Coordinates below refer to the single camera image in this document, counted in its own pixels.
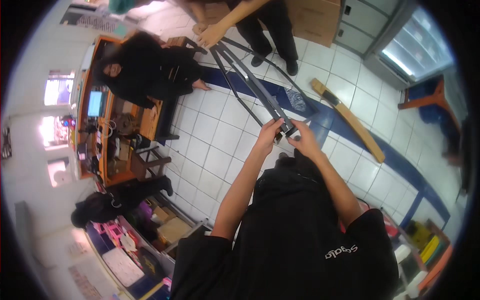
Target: black t-shirt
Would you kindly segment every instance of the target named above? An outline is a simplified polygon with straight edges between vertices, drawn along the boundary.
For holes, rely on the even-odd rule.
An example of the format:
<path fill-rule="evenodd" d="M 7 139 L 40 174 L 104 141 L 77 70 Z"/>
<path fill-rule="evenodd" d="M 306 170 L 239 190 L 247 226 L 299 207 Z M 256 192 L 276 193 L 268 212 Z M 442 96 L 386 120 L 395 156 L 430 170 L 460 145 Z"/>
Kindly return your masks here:
<path fill-rule="evenodd" d="M 382 213 L 342 233 L 323 182 L 268 175 L 233 249 L 221 237 L 180 240 L 171 299 L 391 299 L 398 268 Z"/>

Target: yellow object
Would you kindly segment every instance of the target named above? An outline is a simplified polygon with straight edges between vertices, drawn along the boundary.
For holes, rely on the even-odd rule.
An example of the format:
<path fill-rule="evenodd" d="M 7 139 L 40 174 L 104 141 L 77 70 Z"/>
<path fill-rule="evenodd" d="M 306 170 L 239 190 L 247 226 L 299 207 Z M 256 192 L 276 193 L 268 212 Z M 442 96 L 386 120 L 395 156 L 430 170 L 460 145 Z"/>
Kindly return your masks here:
<path fill-rule="evenodd" d="M 440 243 L 440 240 L 438 239 L 437 236 L 434 236 L 430 242 L 427 244 L 425 249 L 420 254 L 421 261 L 423 263 L 426 263 L 427 260 L 432 256 L 432 254 L 435 252 L 435 249 L 437 249 L 438 244 Z"/>

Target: computer monitor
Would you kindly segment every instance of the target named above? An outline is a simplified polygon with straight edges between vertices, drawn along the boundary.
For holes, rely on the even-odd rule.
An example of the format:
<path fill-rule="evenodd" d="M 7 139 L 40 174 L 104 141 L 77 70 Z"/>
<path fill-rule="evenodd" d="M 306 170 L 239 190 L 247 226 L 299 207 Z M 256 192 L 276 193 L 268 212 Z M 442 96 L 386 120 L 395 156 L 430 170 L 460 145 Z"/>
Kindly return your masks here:
<path fill-rule="evenodd" d="M 90 100 L 88 101 L 87 115 L 89 117 L 100 117 L 103 115 L 102 109 L 103 93 L 97 91 L 90 92 Z"/>

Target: person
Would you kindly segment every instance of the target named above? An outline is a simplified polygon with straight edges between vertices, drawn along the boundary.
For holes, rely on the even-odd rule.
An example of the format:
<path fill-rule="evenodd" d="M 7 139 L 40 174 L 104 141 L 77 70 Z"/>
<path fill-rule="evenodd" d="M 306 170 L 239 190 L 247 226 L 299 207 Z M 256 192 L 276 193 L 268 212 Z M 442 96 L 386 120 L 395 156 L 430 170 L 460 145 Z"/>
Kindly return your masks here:
<path fill-rule="evenodd" d="M 77 207 L 71 216 L 75 227 L 86 228 L 90 221 L 106 223 L 115 220 L 118 216 L 137 208 L 143 200 L 161 190 L 167 191 L 169 196 L 173 194 L 172 184 L 167 176 L 116 185 L 106 190 L 106 194 L 95 192 L 76 204 Z"/>
<path fill-rule="evenodd" d="M 193 88 L 210 90 L 200 79 L 201 67 L 192 58 L 191 51 L 160 45 L 148 33 L 139 31 L 96 63 L 94 77 L 115 96 L 155 109 L 155 103 L 148 96 L 169 101 L 193 92 Z M 177 66 L 172 82 L 170 74 Z"/>
<path fill-rule="evenodd" d="M 295 157 L 257 180 L 282 123 L 262 127 L 210 236 L 179 241 L 172 300 L 393 297 L 398 267 L 382 213 L 362 213 L 306 124 L 292 120 Z"/>
<path fill-rule="evenodd" d="M 252 50 L 266 57 L 273 49 L 258 22 L 260 19 L 267 27 L 279 56 L 286 62 L 289 75 L 297 74 L 299 57 L 284 0 L 226 0 L 230 13 L 217 24 L 210 26 L 207 25 L 205 3 L 211 0 L 187 1 L 190 2 L 192 11 L 198 19 L 196 31 L 199 33 L 199 46 L 210 48 L 236 24 L 239 33 L 250 44 Z M 258 67 L 262 62 L 263 60 L 254 56 L 251 64 Z"/>

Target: bare foot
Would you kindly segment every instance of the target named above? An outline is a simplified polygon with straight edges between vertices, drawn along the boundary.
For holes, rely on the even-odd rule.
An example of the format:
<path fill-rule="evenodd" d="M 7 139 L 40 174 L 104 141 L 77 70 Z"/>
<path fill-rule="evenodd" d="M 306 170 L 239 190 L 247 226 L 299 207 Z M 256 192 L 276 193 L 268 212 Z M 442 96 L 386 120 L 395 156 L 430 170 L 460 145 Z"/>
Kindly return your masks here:
<path fill-rule="evenodd" d="M 192 84 L 193 87 L 196 87 L 196 88 L 201 88 L 203 89 L 204 91 L 210 91 L 211 88 L 209 88 L 206 84 L 205 84 L 205 81 L 203 81 L 202 79 L 199 79 L 197 81 L 195 81 L 193 84 Z"/>

